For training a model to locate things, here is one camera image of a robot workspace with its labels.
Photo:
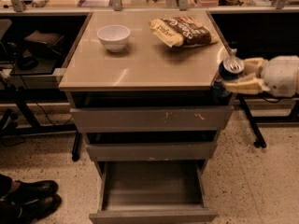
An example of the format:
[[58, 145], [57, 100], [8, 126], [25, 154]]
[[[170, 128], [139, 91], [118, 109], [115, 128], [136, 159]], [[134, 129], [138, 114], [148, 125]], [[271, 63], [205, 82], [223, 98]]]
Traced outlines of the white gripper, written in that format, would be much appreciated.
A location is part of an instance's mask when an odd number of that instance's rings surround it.
[[244, 74], [254, 74], [251, 80], [224, 82], [233, 93], [254, 95], [267, 91], [275, 97], [293, 97], [299, 93], [299, 57], [277, 56], [269, 61], [262, 57], [244, 60]]

